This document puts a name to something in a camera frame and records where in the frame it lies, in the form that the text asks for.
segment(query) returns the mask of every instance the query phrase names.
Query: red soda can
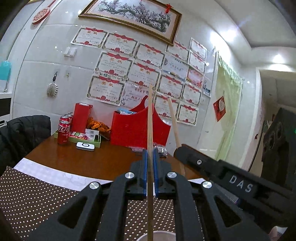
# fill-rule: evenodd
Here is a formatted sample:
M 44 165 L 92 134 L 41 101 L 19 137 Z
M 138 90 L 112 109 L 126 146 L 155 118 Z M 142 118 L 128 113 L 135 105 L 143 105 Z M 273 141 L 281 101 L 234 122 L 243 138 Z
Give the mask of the red soda can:
M 60 117 L 59 121 L 68 121 L 69 122 L 69 116 L 62 115 Z
M 65 114 L 65 116 L 69 118 L 68 121 L 69 121 L 69 123 L 70 123 L 70 125 L 71 125 L 71 124 L 72 124 L 73 116 L 71 116 L 70 114 Z
M 59 122 L 59 129 L 57 134 L 57 143 L 60 145 L 64 145 L 68 142 L 70 131 L 69 121 L 61 120 Z

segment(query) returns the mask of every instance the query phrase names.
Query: chopstick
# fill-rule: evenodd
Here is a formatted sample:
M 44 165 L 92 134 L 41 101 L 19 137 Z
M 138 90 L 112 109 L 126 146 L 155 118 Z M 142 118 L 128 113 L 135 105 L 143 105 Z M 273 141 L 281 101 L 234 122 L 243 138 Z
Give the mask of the chopstick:
M 178 131 L 178 126 L 177 126 L 177 120 L 176 120 L 176 115 L 174 114 L 174 109 L 173 109 L 173 104 L 172 104 L 172 99 L 168 98 L 168 107 L 170 109 L 170 116 L 172 117 L 172 126 L 173 126 L 173 130 L 174 130 L 174 135 L 175 135 L 175 142 L 176 142 L 176 146 L 177 148 L 181 147 L 181 141 L 180 141 L 180 137 L 179 137 L 179 131 Z M 180 162 L 180 170 L 181 170 L 181 174 L 183 176 L 185 176 L 185 167 L 183 165 L 182 162 Z
M 149 86 L 148 93 L 148 120 L 147 120 L 147 151 L 148 151 L 148 234 L 147 241 L 153 241 L 153 105 L 152 105 L 152 85 Z

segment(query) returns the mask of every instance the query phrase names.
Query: red basket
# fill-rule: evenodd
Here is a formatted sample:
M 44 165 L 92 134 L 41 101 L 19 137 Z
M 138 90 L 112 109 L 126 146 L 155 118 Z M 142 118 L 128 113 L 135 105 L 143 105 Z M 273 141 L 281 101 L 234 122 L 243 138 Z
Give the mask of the red basket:
M 147 119 L 148 107 L 145 108 L 145 96 L 141 103 L 131 111 L 137 112 L 132 115 L 113 113 L 111 128 L 111 144 L 130 147 L 147 148 Z M 158 116 L 153 106 L 153 142 L 166 145 L 170 126 L 165 124 Z

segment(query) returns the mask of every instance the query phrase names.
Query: red hanging ornament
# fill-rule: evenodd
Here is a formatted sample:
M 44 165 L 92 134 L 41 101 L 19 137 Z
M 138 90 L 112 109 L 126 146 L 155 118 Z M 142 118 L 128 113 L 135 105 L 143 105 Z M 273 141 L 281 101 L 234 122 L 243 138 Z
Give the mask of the red hanging ornament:
M 166 6 L 167 6 L 167 9 L 165 10 L 165 13 L 168 13 L 172 8 L 172 6 L 170 4 L 167 4 Z

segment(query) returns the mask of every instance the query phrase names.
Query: green tray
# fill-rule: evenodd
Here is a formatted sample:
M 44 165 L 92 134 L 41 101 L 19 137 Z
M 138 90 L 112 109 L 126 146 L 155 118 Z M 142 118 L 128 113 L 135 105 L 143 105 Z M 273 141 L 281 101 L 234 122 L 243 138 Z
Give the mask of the green tray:
M 54 133 L 54 137 L 57 138 L 57 132 L 56 131 Z M 78 139 L 78 138 L 73 138 L 73 137 L 69 137 L 68 139 L 70 142 L 73 142 L 73 143 L 77 143 L 77 142 L 84 142 L 84 143 L 89 143 L 89 144 L 94 144 L 95 147 L 98 147 L 100 148 L 101 146 L 101 135 L 99 135 L 99 140 L 98 142 L 94 142 L 94 141 L 88 141 L 88 140 L 82 140 L 82 139 Z

